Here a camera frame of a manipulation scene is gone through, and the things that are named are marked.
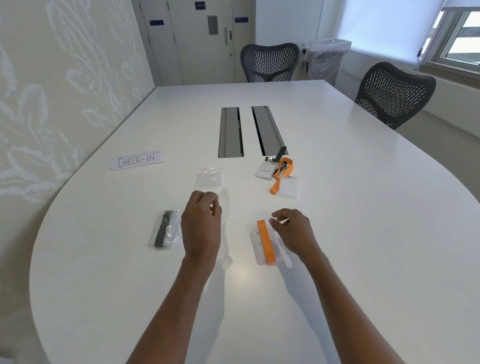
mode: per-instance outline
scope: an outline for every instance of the chair backrest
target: chair backrest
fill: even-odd
[[[425,107],[436,84],[433,77],[405,73],[381,62],[364,76],[355,102],[395,130]]]
[[[300,50],[294,43],[272,47],[248,44],[240,53],[248,82],[290,81],[299,59]]]

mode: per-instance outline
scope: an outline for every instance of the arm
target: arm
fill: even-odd
[[[270,224],[313,278],[342,364],[403,364],[349,294],[320,250],[310,221],[298,210],[272,214]]]
[[[182,214],[185,257],[177,279],[127,364],[185,362],[200,296],[220,248],[221,214],[216,194],[193,192]]]

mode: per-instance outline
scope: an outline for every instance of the lanyard clip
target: lanyard clip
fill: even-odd
[[[285,151],[287,150],[287,147],[286,146],[283,146],[280,148],[280,151],[278,152],[278,154],[276,155],[275,158],[270,158],[270,157],[267,157],[265,158],[265,162],[274,162],[274,163],[278,163],[283,155],[285,154]]]

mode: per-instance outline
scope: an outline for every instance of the person's left arm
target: person's left arm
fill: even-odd
[[[220,248],[221,214],[215,193],[192,193],[182,214],[185,257],[177,279],[127,364],[185,362],[198,302]]]

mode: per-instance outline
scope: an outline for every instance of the person's right arm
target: person's right arm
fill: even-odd
[[[315,282],[342,364],[404,364],[330,266],[308,218],[298,210],[286,208],[272,216],[276,220],[271,218],[270,224],[285,246],[299,256]]]

